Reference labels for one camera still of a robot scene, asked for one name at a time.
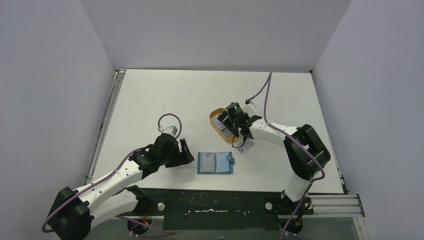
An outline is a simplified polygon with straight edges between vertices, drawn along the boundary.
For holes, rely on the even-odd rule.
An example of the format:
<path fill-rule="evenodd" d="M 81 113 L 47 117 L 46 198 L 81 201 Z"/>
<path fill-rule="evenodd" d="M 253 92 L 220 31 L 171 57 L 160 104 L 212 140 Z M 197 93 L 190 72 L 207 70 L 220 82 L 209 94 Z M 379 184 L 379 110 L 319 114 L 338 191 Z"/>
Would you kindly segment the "yellow oval tray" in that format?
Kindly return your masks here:
<path fill-rule="evenodd" d="M 224 108 L 217 108 L 209 114 L 209 123 L 213 129 L 218 133 L 218 135 L 228 144 L 235 144 L 243 142 L 242 136 L 235 136 L 231 131 L 229 131 L 222 122 L 218 120 L 219 115 L 224 112 Z"/>

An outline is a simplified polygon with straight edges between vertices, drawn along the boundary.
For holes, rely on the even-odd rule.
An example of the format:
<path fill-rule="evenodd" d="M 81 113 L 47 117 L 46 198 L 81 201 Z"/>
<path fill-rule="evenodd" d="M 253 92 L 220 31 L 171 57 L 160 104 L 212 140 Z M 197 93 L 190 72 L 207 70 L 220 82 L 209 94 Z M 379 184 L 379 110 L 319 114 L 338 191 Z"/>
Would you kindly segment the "blue leather card holder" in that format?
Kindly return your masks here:
<path fill-rule="evenodd" d="M 198 152 L 198 175 L 231 175 L 233 174 L 235 159 L 231 151 Z"/>

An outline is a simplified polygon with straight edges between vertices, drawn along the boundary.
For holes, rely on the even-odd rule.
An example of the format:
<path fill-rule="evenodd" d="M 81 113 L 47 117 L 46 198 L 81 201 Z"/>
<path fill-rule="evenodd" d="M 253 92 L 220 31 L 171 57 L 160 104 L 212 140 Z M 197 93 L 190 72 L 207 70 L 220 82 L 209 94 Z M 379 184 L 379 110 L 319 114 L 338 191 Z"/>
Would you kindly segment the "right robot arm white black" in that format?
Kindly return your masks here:
<path fill-rule="evenodd" d="M 286 150 L 293 173 L 283 191 L 281 207 L 293 214 L 301 207 L 301 199 L 312 184 L 326 176 L 324 167 L 331 160 L 331 154 L 311 125 L 294 127 L 272 123 L 255 110 L 252 102 L 244 107 L 232 102 L 216 109 L 210 117 L 231 133 L 230 140 L 262 140 Z"/>

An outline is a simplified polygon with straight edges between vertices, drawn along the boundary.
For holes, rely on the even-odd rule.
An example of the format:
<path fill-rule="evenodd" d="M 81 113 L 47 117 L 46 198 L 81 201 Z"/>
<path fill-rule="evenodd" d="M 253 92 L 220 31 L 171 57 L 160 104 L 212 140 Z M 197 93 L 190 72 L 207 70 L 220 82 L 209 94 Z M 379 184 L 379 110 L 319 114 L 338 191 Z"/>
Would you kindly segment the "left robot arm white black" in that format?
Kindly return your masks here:
<path fill-rule="evenodd" d="M 154 143 L 128 153 L 119 165 L 100 179 L 76 189 L 58 192 L 42 224 L 44 233 L 61 240 L 83 240 L 98 224 L 117 215 L 147 211 L 148 200 L 135 183 L 156 173 L 160 167 L 174 168 L 193 162 L 187 141 L 162 133 Z"/>

